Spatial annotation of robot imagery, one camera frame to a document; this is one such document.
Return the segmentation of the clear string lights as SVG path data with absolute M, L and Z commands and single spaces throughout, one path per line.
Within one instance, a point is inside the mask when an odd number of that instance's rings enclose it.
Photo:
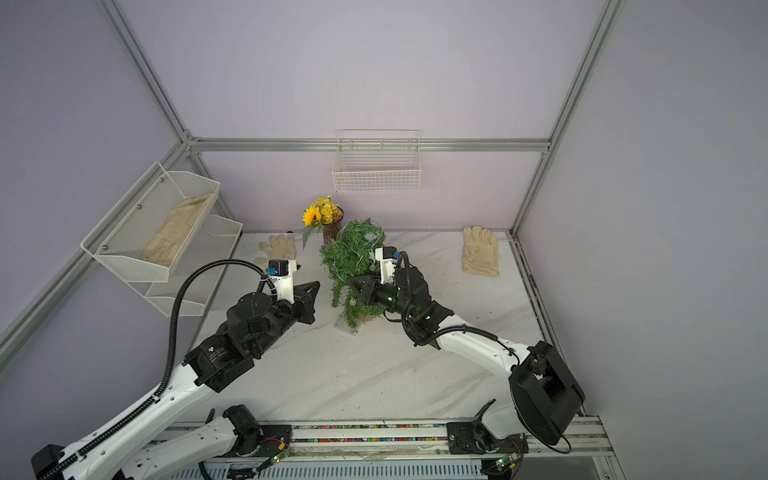
M 381 248 L 386 239 L 383 230 L 343 230 L 338 238 L 338 275 L 343 283 L 360 275 L 377 275 L 379 264 L 374 260 L 374 251 Z

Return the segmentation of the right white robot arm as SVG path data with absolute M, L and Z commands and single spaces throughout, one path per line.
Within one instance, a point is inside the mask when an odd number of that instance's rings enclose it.
M 571 451 L 569 442 L 563 448 L 559 444 L 566 441 L 585 394 L 553 345 L 515 343 L 473 326 L 433 300 L 424 280 L 412 281 L 409 275 L 390 282 L 358 276 L 348 286 L 358 303 L 394 314 L 414 346 L 460 356 L 506 381 L 507 404 L 491 399 L 472 419 L 448 425 L 456 448 L 492 453 L 511 439 L 531 437 L 558 454 Z

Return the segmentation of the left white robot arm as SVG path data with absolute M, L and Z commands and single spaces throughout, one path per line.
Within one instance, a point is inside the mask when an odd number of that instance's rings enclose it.
M 226 321 L 160 384 L 89 436 L 67 446 L 50 444 L 31 459 L 38 479 L 156 479 L 225 453 L 256 451 L 261 426 L 243 405 L 190 435 L 150 443 L 194 406 L 222 392 L 255 366 L 295 323 L 314 321 L 317 281 L 292 287 L 287 298 L 253 292 L 231 307 Z

